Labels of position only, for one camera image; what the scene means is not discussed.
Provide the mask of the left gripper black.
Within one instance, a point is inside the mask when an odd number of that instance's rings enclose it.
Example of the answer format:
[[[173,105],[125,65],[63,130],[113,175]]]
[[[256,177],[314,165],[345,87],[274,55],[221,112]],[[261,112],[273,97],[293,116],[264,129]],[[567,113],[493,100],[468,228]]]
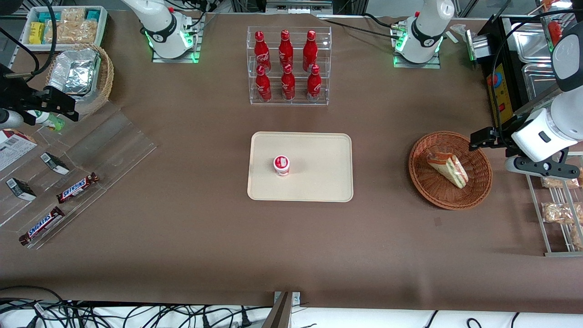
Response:
[[[519,115],[512,115],[502,123],[502,118],[493,116],[493,127],[486,127],[471,133],[469,151],[477,151],[481,148],[508,148],[518,149],[518,145],[512,139],[512,133],[519,127]]]

